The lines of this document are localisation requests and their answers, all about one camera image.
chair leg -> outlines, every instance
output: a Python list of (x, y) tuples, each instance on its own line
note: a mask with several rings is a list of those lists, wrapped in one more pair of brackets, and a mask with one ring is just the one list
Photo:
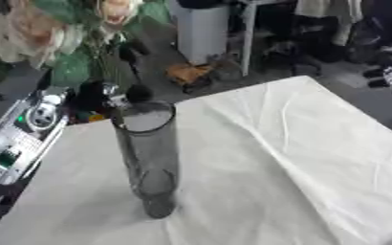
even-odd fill
[(297, 65), (306, 65), (306, 66), (313, 67), (313, 68), (316, 69), (316, 76), (317, 77), (322, 75), (322, 68), (321, 68), (321, 66), (318, 63), (316, 63), (315, 61), (313, 61), (313, 60), (311, 60), (311, 59), (309, 59), (307, 57), (298, 58), (296, 60), (295, 64), (297, 64)]

white cloth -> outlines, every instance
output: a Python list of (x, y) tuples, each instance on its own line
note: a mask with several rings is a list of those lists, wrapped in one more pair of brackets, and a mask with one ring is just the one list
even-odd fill
[(362, 19), (361, 0), (298, 0), (295, 13), (309, 17), (336, 16), (339, 30), (334, 42), (346, 45), (352, 25)]
[(178, 104), (180, 207), (149, 220), (109, 122), (67, 129), (0, 245), (392, 244), (392, 131), (307, 77)]

clear glass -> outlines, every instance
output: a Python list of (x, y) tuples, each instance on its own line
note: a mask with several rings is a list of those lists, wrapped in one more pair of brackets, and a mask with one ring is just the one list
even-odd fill
[(111, 120), (132, 190), (149, 216), (169, 216), (175, 209), (179, 172), (174, 105), (138, 103), (116, 109)]

white rose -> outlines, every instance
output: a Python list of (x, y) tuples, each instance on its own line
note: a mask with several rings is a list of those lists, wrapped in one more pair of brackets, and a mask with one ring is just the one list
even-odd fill
[(52, 64), (57, 52), (71, 54), (82, 42), (82, 26), (65, 25), (28, 0), (13, 0), (0, 14), (0, 57), (5, 62), (28, 59), (34, 68)]

artificial flower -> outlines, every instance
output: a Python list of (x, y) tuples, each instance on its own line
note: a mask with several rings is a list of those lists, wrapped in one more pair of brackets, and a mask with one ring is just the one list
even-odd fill
[(26, 58), (34, 68), (53, 64), (57, 52), (71, 54), (83, 36), (81, 26), (63, 24), (29, 0), (12, 0), (11, 12), (0, 14), (0, 57), (5, 62)]
[(98, 0), (98, 12), (110, 25), (124, 25), (137, 15), (142, 0)]

